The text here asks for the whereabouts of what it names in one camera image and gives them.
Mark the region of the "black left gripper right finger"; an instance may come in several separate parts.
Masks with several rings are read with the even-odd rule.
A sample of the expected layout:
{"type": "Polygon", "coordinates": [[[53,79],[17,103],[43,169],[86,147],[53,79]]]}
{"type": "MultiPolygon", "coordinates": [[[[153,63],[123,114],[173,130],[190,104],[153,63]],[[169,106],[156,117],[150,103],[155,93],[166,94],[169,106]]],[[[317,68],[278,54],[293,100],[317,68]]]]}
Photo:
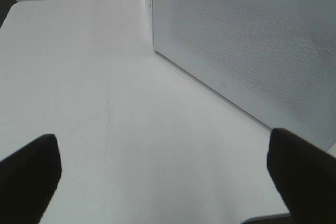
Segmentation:
{"type": "Polygon", "coordinates": [[[295,223],[335,223],[335,157],[275,128],[267,169],[295,223]]]}

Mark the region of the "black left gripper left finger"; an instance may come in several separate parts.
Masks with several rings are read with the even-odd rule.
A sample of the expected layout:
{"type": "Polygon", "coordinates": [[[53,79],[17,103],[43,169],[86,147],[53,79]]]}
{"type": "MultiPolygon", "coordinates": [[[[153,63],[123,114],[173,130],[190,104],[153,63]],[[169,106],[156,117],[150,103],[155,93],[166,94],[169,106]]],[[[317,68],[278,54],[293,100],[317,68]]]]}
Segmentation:
{"type": "Polygon", "coordinates": [[[61,174],[53,134],[42,135],[1,160],[1,223],[39,223],[61,174]]]}

